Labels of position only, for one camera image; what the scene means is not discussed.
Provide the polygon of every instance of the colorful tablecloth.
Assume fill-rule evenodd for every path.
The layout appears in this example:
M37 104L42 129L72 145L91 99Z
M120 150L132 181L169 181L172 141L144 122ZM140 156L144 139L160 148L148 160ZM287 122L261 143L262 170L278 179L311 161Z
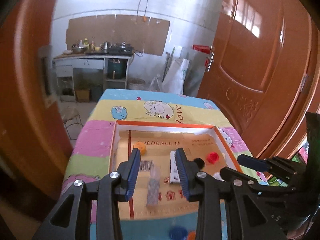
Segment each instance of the colorful tablecloth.
M210 124L219 128L237 158L252 156L237 131L210 100L136 90L107 89L83 127L66 170L62 194L76 180L92 182L108 174L111 140L116 120ZM243 172L261 184L262 173L241 166ZM224 205L221 205L223 238L227 239ZM169 240L168 231L175 225L188 231L196 229L197 213L159 220L121 221L124 240ZM96 213L91 215L91 240L95 240Z

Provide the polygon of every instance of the tiled floor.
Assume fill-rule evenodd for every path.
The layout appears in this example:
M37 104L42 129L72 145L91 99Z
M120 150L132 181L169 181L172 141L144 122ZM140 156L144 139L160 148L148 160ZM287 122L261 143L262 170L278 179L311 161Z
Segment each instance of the tiled floor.
M95 108L97 103L77 103L77 102L60 102L59 108L60 110L65 109L68 106L75 106L80 114L80 118L82 121L82 124L84 125L86 121L88 120L92 110ZM67 122L67 126L75 123L76 120L71 120ZM72 125L68 128L68 132L72 139L78 138L78 135L80 134L82 127L81 125ZM73 147L76 145L76 140L72 140L71 144Z

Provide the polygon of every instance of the brown cardboard panel on wall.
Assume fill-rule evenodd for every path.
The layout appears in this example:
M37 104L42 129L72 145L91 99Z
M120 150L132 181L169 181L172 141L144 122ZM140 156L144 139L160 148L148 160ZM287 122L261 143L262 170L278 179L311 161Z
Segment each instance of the brown cardboard panel on wall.
M169 31L170 21L136 15L98 15L71 19L66 34L67 49L76 40L94 37L96 46L104 41L126 42L136 50L161 56Z
M108 41L112 42L114 36L116 16L98 15L94 24L93 36L96 46Z
M125 42L142 52L149 27L148 21L143 22L142 19L136 15L117 15L113 43Z
M87 38L89 42L91 41L96 18L97 16L94 15L69 20L69 28L66 34L68 50L71 49L72 44L76 43L77 40L80 42L80 40L83 41L84 38Z
M151 18L144 44L144 53L162 56L169 27L170 21Z

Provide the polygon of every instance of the barcode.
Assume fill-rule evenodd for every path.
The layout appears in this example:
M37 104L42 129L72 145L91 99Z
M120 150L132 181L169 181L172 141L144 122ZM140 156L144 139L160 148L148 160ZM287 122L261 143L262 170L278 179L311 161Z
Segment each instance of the barcode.
M140 161L139 171L151 171L152 166L153 166L153 161Z

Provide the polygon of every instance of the door handle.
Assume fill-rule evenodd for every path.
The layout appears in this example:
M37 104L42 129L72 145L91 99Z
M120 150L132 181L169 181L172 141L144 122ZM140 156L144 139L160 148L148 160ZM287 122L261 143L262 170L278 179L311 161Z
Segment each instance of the door handle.
M207 59L209 60L209 64L208 64L208 67L207 67L207 69L206 69L206 72L209 72L212 63L214 62L214 51L211 51L210 56L207 57Z

